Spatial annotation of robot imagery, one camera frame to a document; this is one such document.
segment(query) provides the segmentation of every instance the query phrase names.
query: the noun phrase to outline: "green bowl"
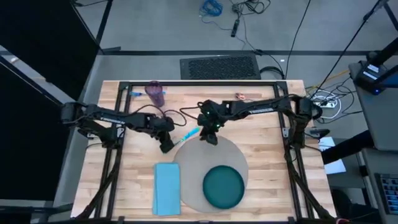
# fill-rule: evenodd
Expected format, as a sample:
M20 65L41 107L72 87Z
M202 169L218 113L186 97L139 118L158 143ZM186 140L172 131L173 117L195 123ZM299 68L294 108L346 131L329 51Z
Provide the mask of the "green bowl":
M234 168L216 166L203 179L203 193L209 203L221 209L235 207L243 198L244 182Z

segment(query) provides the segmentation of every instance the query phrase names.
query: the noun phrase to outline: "blue brush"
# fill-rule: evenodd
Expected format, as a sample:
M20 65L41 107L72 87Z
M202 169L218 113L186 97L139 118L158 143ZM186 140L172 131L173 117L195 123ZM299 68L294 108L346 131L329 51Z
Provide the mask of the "blue brush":
M199 127L195 127L192 131L188 132L188 134L186 134L184 137L182 137L181 140L179 140L177 143L175 143L175 145L177 145L180 142L183 142L183 141L187 140L188 138L190 138L191 136L193 136L194 134L199 132L199 130L200 130Z

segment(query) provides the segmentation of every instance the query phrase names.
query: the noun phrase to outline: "small orange object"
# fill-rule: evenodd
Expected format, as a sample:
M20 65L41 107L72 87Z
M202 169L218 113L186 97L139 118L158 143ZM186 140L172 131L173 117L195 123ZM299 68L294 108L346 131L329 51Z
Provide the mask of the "small orange object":
M235 98L238 100L245 100L246 97L242 93L235 93Z

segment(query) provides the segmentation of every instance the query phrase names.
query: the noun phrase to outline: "wire bundle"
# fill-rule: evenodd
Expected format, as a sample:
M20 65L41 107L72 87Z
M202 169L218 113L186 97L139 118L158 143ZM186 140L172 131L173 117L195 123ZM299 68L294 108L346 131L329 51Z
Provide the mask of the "wire bundle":
M239 3L234 3L232 2L232 0L229 1L232 3L232 11L238 15L238 19L240 19L241 16L246 16L251 14L262 14L271 5L270 0L267 0L268 2L267 6L263 2L260 2L260 0L246 0L244 2L239 2ZM249 11L248 13L243 13L245 6Z
M317 121L321 124L329 124L332 123L338 119L344 118L345 116L351 115L351 114L357 114L357 113L362 113L363 111L355 111L355 112L350 112L347 113L348 109L350 109L352 107L352 105L355 102L355 96L354 96L354 92L356 91L352 91L350 90L348 87L344 86L344 84L349 80L350 78L347 78L346 80L344 80L343 82L339 82L339 83L335 83L333 85L330 85L326 88L319 88L319 90L317 90L317 93L319 92L324 92L324 93L328 93L326 96L324 95L319 95L317 93L313 94L312 96L309 96L311 98L313 98L314 100L318 100L320 101L321 104L326 104L330 101L334 101L337 102L339 104L339 109L337 111L337 113L331 117L324 117L322 116L320 119L317 119ZM327 88L331 88L335 86L335 88L332 91L327 91ZM347 96L347 95L351 95L351 103L348 105L347 108L343 109L343 105L341 103L341 100L343 97Z
M219 16L223 12L223 5L217 0L205 0L200 11L203 16Z
M265 71L275 72L275 73L279 74L280 77L281 77L283 80L285 80L286 78L285 78L284 72L283 72L283 70L282 70L282 67L280 67L279 62L278 62L273 56L270 55L270 57L271 57L272 59L274 59L274 61L278 64L279 68L277 68L277 67L275 67L275 66L265 66L264 68L260 69L260 74L263 73L263 72L265 72Z
M138 113L138 111L140 111L140 110L142 110L142 109L144 109L144 108L146 108L146 107L148 107L148 106L151 106L151 107L156 108L157 110L159 110L159 111L162 113L162 117L163 117L163 118L166 117L166 113L167 113L167 112L174 112L174 113L177 113L177 114L181 115L181 117L182 117L183 120L184 120L184 123L183 123L183 124L173 123L173 124L174 124L174 125L177 125L177 126L181 126L181 127L187 125L187 119L186 119L186 118L184 117L184 115L181 114L180 112L178 112L178 111L176 111L176 110L166 110L166 111L163 111L162 109L160 109L159 107L157 107L157 106L155 106L155 105L144 105L144 106L141 106L140 108L138 108L137 110L135 110L134 112L132 112L131 114L129 114L129 115L127 115L127 116L130 116L130 115L132 115L132 114Z

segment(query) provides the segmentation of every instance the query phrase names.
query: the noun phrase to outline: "light blue towel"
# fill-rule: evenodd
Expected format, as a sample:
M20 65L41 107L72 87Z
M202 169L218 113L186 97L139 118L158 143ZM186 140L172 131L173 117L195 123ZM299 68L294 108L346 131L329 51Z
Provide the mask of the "light blue towel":
M179 215L180 168L177 163L158 163L155 169L154 215Z

